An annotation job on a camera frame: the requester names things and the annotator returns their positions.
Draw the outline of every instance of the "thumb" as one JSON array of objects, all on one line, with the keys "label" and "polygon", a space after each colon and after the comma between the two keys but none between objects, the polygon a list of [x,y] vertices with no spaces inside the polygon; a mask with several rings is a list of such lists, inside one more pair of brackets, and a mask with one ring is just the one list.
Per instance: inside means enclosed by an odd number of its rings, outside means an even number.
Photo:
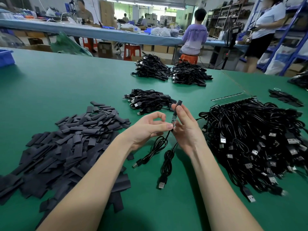
[{"label": "thumb", "polygon": [[171,123],[163,123],[158,125],[149,125],[148,131],[151,132],[151,134],[155,132],[164,132],[164,131],[170,131],[173,128],[173,124]]},{"label": "thumb", "polygon": [[182,108],[182,106],[178,105],[176,107],[176,113],[183,125],[188,125],[191,122],[191,119],[189,118],[185,110]]}]

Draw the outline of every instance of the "red plastic stool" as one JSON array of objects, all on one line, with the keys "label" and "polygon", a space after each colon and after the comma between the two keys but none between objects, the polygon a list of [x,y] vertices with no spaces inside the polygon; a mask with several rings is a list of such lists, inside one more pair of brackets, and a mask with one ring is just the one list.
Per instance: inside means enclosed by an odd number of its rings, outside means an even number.
[{"label": "red plastic stool", "polygon": [[141,48],[139,45],[130,45],[125,43],[124,45],[124,61],[131,61],[132,56],[136,56],[136,50],[139,50],[139,57],[141,57]]},{"label": "red plastic stool", "polygon": [[185,61],[185,62],[189,62],[191,64],[197,64],[198,56],[190,56],[190,55],[182,54],[181,60]]},{"label": "red plastic stool", "polygon": [[[91,46],[89,44],[89,38],[88,39],[88,42],[84,42],[84,38],[82,38],[82,43],[83,43],[83,47],[87,47],[89,50],[92,50],[91,49]],[[97,48],[97,40],[95,39],[95,43],[93,43],[93,48]]]}]

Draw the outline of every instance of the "table leg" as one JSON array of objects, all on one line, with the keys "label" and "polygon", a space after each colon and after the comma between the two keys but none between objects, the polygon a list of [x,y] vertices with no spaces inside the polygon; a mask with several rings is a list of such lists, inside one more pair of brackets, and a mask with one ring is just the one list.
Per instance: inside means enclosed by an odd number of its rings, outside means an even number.
[{"label": "table leg", "polygon": [[48,41],[48,44],[50,45],[50,44],[51,44],[51,41],[50,41],[50,38],[49,38],[48,34],[47,34],[47,33],[44,33],[44,35],[45,35],[45,37],[46,37],[46,39],[47,39],[47,41]]},{"label": "table leg", "polygon": [[175,64],[175,57],[177,55],[177,47],[178,47],[178,45],[175,46],[175,49],[174,49],[174,52],[173,52],[173,56],[172,56],[172,64],[173,65]]}]

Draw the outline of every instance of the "black hair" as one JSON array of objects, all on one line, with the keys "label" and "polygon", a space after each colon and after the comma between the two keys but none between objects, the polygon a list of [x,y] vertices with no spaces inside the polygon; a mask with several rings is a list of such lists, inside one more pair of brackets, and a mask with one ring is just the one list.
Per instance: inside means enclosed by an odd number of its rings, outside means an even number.
[{"label": "black hair", "polygon": [[205,16],[206,16],[205,9],[202,8],[202,9],[198,9],[198,10],[195,11],[195,20],[203,21]]},{"label": "black hair", "polygon": [[279,4],[280,2],[283,2],[283,0],[272,0],[273,6]]},{"label": "black hair", "polygon": [[81,2],[84,5],[84,1],[83,0],[77,0],[77,2]]}]

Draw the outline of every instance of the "person in purple shirt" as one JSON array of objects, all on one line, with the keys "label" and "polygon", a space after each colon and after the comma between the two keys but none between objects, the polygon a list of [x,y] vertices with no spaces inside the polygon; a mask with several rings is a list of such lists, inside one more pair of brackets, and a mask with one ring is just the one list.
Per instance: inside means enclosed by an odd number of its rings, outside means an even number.
[{"label": "person in purple shirt", "polygon": [[206,16],[205,9],[195,11],[195,24],[191,24],[186,29],[182,41],[183,46],[179,51],[181,54],[196,56],[200,53],[202,43],[206,42],[208,31],[202,22]]}]

